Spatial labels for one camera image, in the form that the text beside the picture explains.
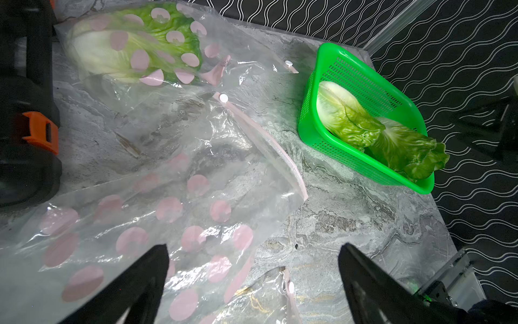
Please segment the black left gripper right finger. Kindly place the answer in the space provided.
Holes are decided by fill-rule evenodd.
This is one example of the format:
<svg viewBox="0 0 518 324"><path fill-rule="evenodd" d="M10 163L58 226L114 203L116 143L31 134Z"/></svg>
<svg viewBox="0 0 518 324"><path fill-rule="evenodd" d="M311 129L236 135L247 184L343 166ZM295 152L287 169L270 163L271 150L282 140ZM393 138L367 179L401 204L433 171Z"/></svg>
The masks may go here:
<svg viewBox="0 0 518 324"><path fill-rule="evenodd" d="M338 265L355 323L469 323L464 310L411 295L352 244L341 247Z"/></svg>

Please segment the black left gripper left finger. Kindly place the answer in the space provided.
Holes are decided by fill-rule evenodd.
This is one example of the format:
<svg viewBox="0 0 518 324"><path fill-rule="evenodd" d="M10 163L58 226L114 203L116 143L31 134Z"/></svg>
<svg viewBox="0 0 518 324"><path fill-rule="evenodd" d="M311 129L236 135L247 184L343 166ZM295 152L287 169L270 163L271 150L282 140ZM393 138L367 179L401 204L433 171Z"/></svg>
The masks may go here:
<svg viewBox="0 0 518 324"><path fill-rule="evenodd" d="M154 323L168 268L167 246L155 245L62 323Z"/></svg>

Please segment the zip-top bag with cabbage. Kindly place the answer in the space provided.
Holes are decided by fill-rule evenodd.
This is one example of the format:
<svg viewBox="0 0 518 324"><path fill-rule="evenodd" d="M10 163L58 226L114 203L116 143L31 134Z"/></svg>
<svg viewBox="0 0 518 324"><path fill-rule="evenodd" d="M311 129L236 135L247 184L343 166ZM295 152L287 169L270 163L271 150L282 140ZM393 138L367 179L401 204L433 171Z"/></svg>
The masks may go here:
<svg viewBox="0 0 518 324"><path fill-rule="evenodd" d="M176 145L2 232L2 323L62 323L157 244L169 268L154 323L199 323L251 286L257 248L308 198L300 172L225 94L195 104Z"/></svg>
<svg viewBox="0 0 518 324"><path fill-rule="evenodd" d="M295 286L285 266L267 271L241 289L229 304L199 323L301 323L295 304Z"/></svg>
<svg viewBox="0 0 518 324"><path fill-rule="evenodd" d="M183 1L125 4L56 27L86 90L126 114L159 97L230 89L295 68L212 9Z"/></svg>

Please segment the chinese cabbage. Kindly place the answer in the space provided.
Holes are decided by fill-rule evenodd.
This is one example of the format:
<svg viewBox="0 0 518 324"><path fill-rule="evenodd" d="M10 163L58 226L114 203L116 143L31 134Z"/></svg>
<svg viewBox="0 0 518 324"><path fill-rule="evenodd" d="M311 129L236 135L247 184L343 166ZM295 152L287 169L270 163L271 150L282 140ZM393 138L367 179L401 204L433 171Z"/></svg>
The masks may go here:
<svg viewBox="0 0 518 324"><path fill-rule="evenodd" d="M87 75L124 83L190 84L202 65L204 25L175 2L96 14L62 27L65 50Z"/></svg>
<svg viewBox="0 0 518 324"><path fill-rule="evenodd" d="M385 130L348 90L331 81L319 83L316 110L330 133L360 151L373 145Z"/></svg>
<svg viewBox="0 0 518 324"><path fill-rule="evenodd" d="M444 143L424 136L397 121L380 117L385 126L366 153L412 182L425 180L445 168L450 159Z"/></svg>

